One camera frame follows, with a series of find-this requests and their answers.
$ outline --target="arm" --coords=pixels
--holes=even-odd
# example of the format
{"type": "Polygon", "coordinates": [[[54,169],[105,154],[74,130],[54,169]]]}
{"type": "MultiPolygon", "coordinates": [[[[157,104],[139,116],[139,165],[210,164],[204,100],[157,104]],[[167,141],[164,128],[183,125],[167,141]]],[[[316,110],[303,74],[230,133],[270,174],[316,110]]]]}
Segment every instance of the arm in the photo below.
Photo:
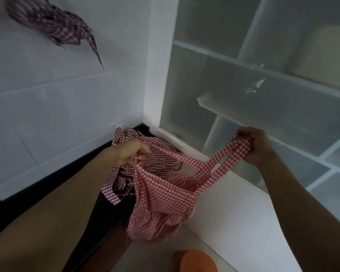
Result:
{"type": "Polygon", "coordinates": [[[88,223],[113,166],[140,163],[150,147],[129,140],[103,150],[68,181],[15,219],[0,233],[0,271],[61,271],[88,223]]]}
{"type": "Polygon", "coordinates": [[[254,136],[253,150],[244,160],[261,172],[282,232],[301,269],[340,271],[340,221],[297,181],[264,131],[249,127],[239,133],[254,136]]]}

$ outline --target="door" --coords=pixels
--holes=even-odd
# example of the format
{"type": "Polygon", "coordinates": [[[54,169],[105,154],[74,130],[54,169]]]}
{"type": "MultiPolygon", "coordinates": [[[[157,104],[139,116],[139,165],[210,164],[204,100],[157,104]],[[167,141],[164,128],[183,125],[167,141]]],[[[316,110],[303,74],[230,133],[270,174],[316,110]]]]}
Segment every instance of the door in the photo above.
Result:
{"type": "MultiPolygon", "coordinates": [[[[340,0],[152,0],[144,122],[204,160],[262,128],[340,220],[340,0]]],[[[240,272],[300,270],[244,162],[187,225],[240,272]]]]}

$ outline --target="black surface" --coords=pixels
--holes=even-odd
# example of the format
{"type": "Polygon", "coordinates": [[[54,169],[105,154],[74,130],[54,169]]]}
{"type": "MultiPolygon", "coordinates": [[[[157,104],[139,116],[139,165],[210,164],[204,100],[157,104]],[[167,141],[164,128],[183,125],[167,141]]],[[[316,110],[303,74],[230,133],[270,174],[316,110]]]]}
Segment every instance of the black surface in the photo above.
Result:
{"type": "MultiPolygon", "coordinates": [[[[152,136],[149,133],[149,128],[144,124],[133,129],[140,131],[145,136],[152,136]]],[[[98,147],[87,155],[84,155],[8,199],[0,201],[0,232],[19,215],[75,175],[103,149],[109,146],[111,146],[111,142],[98,147]]],[[[115,206],[100,193],[86,230],[72,252],[64,271],[77,270],[77,268],[85,263],[102,242],[112,234],[121,223],[128,220],[135,202],[136,199],[134,196],[127,196],[115,206]]]]}

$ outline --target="maroon checkered cloth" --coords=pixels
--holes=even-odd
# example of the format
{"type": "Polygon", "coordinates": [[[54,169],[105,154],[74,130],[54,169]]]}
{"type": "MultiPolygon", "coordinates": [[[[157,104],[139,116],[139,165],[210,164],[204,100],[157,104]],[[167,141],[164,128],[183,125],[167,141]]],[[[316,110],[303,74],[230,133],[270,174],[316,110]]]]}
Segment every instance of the maroon checkered cloth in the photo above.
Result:
{"type": "Polygon", "coordinates": [[[76,14],[51,5],[49,0],[45,2],[46,4],[38,0],[6,0],[5,8],[15,20],[43,32],[58,46],[78,46],[85,39],[103,67],[92,29],[76,14]]]}
{"type": "Polygon", "coordinates": [[[194,215],[195,201],[199,195],[248,153],[252,138],[232,140],[205,163],[166,151],[156,145],[151,146],[198,168],[198,171],[190,176],[170,173],[167,178],[162,179],[137,164],[133,177],[136,204],[127,228],[128,236],[136,242],[160,242],[172,238],[181,223],[194,215]],[[227,160],[212,172],[228,153],[231,155],[227,160]]]}
{"type": "MultiPolygon", "coordinates": [[[[133,138],[159,145],[161,148],[172,153],[184,155],[182,152],[178,152],[170,143],[164,142],[157,137],[144,136],[142,133],[132,129],[123,132],[121,128],[117,128],[114,132],[112,145],[117,145],[133,138]]],[[[182,164],[182,161],[179,161],[177,158],[167,155],[157,148],[151,147],[151,154],[146,155],[143,168],[160,178],[166,178],[171,171],[180,170],[182,164]]],[[[102,193],[110,202],[117,205],[124,196],[134,194],[134,174],[135,171],[132,165],[127,164],[121,167],[113,167],[101,189],[102,193]]]]}

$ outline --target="orange round object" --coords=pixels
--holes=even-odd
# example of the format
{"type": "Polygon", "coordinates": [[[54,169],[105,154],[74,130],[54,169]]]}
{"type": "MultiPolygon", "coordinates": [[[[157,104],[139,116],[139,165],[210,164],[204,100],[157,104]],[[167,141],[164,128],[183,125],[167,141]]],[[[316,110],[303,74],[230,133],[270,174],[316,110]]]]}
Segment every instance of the orange round object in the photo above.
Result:
{"type": "Polygon", "coordinates": [[[176,251],[176,272],[218,272],[212,258],[200,250],[176,251]]]}

